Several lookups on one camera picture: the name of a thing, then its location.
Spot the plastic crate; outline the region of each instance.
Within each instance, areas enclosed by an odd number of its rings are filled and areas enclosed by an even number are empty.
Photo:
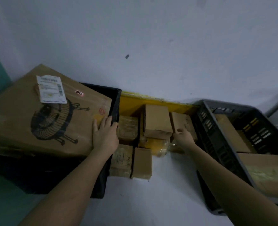
[[[121,89],[82,83],[112,99],[109,114],[112,122],[118,121]],[[62,179],[75,169],[84,158],[59,158],[38,154],[11,158],[0,156],[0,175],[13,182],[28,194],[48,194]],[[111,157],[102,168],[91,198],[103,198]]]
[[[236,130],[243,133],[259,154],[278,155],[278,129],[258,109],[227,102],[204,100],[192,117],[197,144],[217,162],[257,189],[254,181],[227,141],[214,114],[225,114]],[[225,215],[201,175],[197,172],[205,202],[215,215]],[[269,197],[277,206],[278,198]]]

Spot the floor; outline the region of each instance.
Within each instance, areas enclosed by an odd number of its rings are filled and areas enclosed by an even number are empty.
[[[168,153],[153,157],[150,181],[109,177],[105,197],[91,199],[81,226],[229,226],[226,216],[205,207],[190,158]],[[0,226],[16,225],[43,195],[27,195],[0,177]]]

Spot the red stamp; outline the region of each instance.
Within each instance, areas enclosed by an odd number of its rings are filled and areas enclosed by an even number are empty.
[[[100,115],[104,115],[105,114],[105,110],[103,108],[99,108],[99,114]]]
[[[76,90],[75,91],[75,93],[77,93],[78,95],[80,95],[81,97],[83,97],[84,96],[84,93],[83,92],[81,92],[81,91],[79,91],[79,90]]]

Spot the white wall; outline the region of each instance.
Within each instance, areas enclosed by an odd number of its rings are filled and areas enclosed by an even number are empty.
[[[193,102],[278,101],[278,0],[0,0],[0,60]]]

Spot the fan grille illustration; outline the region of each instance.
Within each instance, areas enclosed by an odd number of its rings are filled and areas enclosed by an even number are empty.
[[[81,108],[79,103],[72,103],[68,98],[66,104],[43,103],[39,112],[35,112],[31,120],[31,132],[39,140],[57,140],[63,146],[65,140],[74,144],[77,139],[65,135],[65,131],[72,119],[73,111],[89,111],[90,108]]]

